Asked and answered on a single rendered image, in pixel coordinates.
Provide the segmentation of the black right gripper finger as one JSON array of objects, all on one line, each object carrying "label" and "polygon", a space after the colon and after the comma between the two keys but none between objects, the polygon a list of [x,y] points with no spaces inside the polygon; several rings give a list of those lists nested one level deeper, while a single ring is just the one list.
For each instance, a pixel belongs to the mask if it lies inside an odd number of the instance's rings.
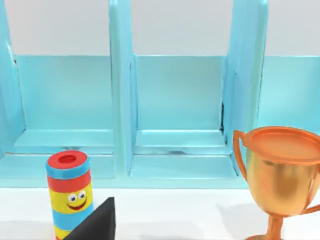
[{"label": "black right gripper finger", "polygon": [[108,197],[63,240],[115,240],[115,235],[115,199]]}]

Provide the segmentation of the stack of coloured rings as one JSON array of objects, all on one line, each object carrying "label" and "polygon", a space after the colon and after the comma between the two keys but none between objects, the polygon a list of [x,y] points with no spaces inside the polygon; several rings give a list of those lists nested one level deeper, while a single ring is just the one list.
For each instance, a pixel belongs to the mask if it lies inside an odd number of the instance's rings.
[{"label": "stack of coloured rings", "polygon": [[55,153],[46,162],[47,185],[56,240],[63,240],[93,211],[88,156],[78,150]]}]

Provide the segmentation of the light blue rack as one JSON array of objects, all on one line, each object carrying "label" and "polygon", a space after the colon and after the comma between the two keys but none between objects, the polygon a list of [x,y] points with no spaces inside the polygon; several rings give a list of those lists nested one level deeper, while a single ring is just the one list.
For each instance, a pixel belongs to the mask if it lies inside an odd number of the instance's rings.
[{"label": "light blue rack", "polygon": [[225,56],[135,54],[131,1],[106,1],[109,55],[19,55],[0,0],[0,188],[47,187],[65,151],[96,188],[244,188],[234,130],[320,133],[320,55],[264,55],[266,0],[235,1]]}]

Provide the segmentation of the bronze trophy cup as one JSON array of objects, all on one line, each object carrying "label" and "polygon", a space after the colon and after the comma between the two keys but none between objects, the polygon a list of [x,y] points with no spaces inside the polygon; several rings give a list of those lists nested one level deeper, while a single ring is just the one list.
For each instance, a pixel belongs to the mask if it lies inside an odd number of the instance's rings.
[{"label": "bronze trophy cup", "polygon": [[309,206],[320,187],[319,135],[287,126],[235,130],[233,152],[254,201],[268,214],[266,234],[245,240],[282,240],[284,218],[320,211],[320,204]]}]

